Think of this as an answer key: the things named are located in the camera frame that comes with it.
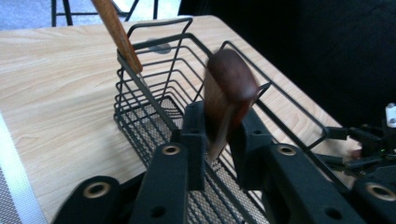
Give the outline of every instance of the wire basket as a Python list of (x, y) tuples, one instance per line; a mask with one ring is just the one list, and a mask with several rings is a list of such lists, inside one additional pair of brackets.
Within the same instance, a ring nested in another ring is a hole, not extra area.
[[(186, 33), (192, 23), (191, 18), (137, 24), (128, 33), (130, 36), (137, 28), (182, 22), (186, 25), (181, 34), (134, 44), (144, 68), (141, 76), (134, 74), (123, 58), (118, 57), (122, 67), (117, 71), (120, 82), (116, 84), (119, 94), (115, 97), (114, 119), (147, 167), (153, 150), (169, 142), (173, 130), (181, 129), (184, 108), (192, 102), (203, 100), (205, 63), (212, 52), (193, 35)], [(259, 83), (262, 86), (271, 85), (270, 93), (261, 92), (253, 108), (270, 131), (282, 130), (285, 136), (282, 141), (290, 141), (309, 155), (310, 150), (325, 139), (324, 126), (232, 43), (226, 41), (220, 48), (236, 50)], [(302, 133), (290, 128), (282, 116), (272, 112), (272, 102), (268, 101), (266, 94), (275, 95), (279, 102), (286, 102), (284, 104), (288, 107), (285, 109), (292, 107), (297, 111), (295, 113), (304, 114), (307, 118), (305, 122), (311, 122), (318, 134), (305, 138)], [(312, 159), (323, 166), (324, 163), (317, 157)], [(235, 181), (231, 153), (226, 148), (211, 167), (206, 166), (205, 190), (189, 191), (189, 223), (267, 223), (260, 193), (244, 191)]]

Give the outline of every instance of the white object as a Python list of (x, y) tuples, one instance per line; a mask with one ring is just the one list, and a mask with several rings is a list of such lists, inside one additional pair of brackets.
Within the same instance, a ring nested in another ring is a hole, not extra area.
[(6, 181), (7, 188), (2, 188), (0, 197), (5, 199), (6, 195), (11, 196), (12, 201), (5, 201), (0, 206), (3, 208), (15, 206), (18, 216), (15, 217), (9, 210), (4, 214), (0, 213), (0, 223), (47, 223), (44, 214), (38, 205), (32, 187), (21, 163), (18, 151), (12, 142), (7, 125), (0, 113), (0, 172), (4, 176), (2, 181)]
[(388, 106), (385, 108), (385, 113), (387, 115), (388, 127), (396, 128), (396, 104), (388, 104)]

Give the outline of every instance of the light wood grain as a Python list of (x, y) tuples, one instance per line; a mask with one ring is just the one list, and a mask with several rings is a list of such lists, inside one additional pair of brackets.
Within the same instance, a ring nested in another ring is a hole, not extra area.
[[(177, 26), (145, 28), (136, 32), (134, 41), (179, 30)], [(189, 31), (212, 51), (231, 40), (321, 122), (338, 125), (219, 19), (194, 18)], [(120, 66), (103, 25), (0, 32), (0, 49), (0, 110), (48, 220), (82, 180), (110, 175), (123, 182), (145, 170), (112, 119)], [(272, 94), (271, 107), (289, 118), (288, 125), (309, 141), (314, 127), (298, 113), (290, 115), (287, 105)], [(277, 138), (284, 138), (274, 124), (266, 124)], [(329, 144), (338, 151), (328, 154), (345, 154), (356, 146), (354, 142)]]

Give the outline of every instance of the bolt hole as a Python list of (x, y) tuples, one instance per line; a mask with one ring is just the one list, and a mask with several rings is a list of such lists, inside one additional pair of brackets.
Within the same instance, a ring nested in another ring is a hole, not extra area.
[(382, 196), (389, 196), (389, 192), (381, 188), (373, 188), (373, 191)]
[(343, 218), (343, 215), (341, 215), (341, 213), (334, 208), (326, 208), (325, 213), (332, 219), (340, 220)]
[(169, 147), (164, 147), (163, 148), (163, 154), (172, 156), (177, 154), (180, 151), (180, 148), (174, 147), (174, 146), (169, 146)]
[(285, 156), (294, 156), (296, 154), (296, 151), (289, 147), (280, 147), (278, 151)]
[(110, 185), (105, 182), (96, 182), (90, 184), (84, 189), (84, 197), (95, 199), (106, 195), (110, 191)]
[(392, 190), (382, 185), (376, 183), (367, 183), (366, 188), (367, 191), (371, 193), (373, 196), (375, 196), (377, 199), (388, 202), (396, 201), (396, 194)]
[(166, 209), (163, 206), (156, 206), (150, 210), (151, 217), (158, 218), (163, 217), (165, 215)]

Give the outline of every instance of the knife handle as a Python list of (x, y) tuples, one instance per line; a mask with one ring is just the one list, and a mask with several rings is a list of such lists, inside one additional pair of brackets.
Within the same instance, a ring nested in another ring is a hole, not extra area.
[(116, 9), (112, 5), (111, 1), (92, 0), (92, 2), (102, 18), (108, 32), (116, 43), (120, 54), (125, 58), (126, 62), (136, 74), (141, 73), (143, 71), (142, 64), (134, 52), (134, 47), (131, 45), (129, 38), (124, 31)]
[(259, 86), (248, 65), (232, 49), (209, 58), (204, 86), (206, 133), (213, 146), (207, 154), (213, 161), (253, 105)]

